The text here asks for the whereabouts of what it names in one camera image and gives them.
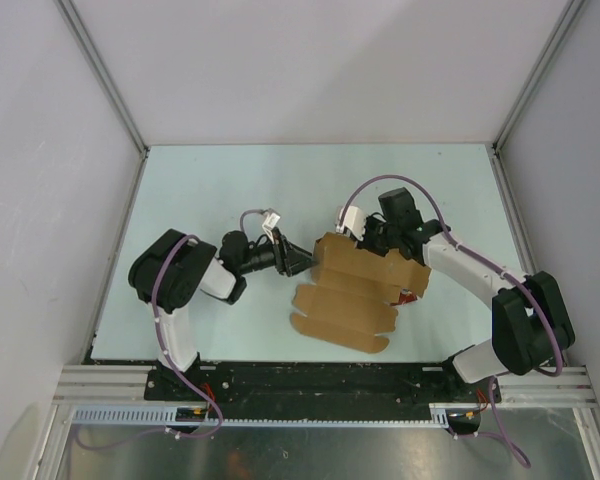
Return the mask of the brown cardboard box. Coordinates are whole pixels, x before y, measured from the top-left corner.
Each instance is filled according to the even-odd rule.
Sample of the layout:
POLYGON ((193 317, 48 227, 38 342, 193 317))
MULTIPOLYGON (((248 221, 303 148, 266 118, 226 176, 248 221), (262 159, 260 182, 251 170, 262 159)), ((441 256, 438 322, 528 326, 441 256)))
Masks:
POLYGON ((299 285, 292 301, 294 329, 367 354, 384 351, 396 329, 401 296, 422 297, 431 269, 396 249, 384 256, 358 249, 335 233, 317 240, 313 254, 311 282, 299 285))

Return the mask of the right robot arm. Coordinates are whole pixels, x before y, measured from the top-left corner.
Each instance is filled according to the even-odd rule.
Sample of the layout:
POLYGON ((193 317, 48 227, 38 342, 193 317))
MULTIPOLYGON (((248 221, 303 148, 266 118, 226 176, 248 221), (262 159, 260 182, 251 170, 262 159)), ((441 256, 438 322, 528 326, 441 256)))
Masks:
POLYGON ((575 332, 557 280, 545 271, 528 274, 500 266, 455 239, 440 219, 425 221, 406 188, 378 198, 381 212, 367 215, 352 204, 338 215, 337 230, 360 249, 379 256, 399 253, 446 275, 472 293, 491 312, 491 336, 451 358, 441 376, 443 393, 453 401, 473 394, 478 381, 512 373, 540 371, 545 362, 562 368, 561 354, 575 332))

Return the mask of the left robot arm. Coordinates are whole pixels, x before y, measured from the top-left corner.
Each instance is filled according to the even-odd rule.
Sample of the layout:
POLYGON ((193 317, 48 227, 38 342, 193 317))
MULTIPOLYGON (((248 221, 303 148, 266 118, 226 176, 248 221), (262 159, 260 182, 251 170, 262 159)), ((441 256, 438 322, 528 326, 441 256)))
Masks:
POLYGON ((233 305, 246 290, 248 274, 272 268, 293 277, 316 264, 311 252, 290 242, 278 228, 257 241, 240 230, 230 231, 220 248, 174 229, 165 231, 134 261, 128 283, 153 310, 160 362, 171 369, 167 389, 187 400, 201 387, 200 374, 190 368, 198 358, 188 320, 196 292, 233 305))

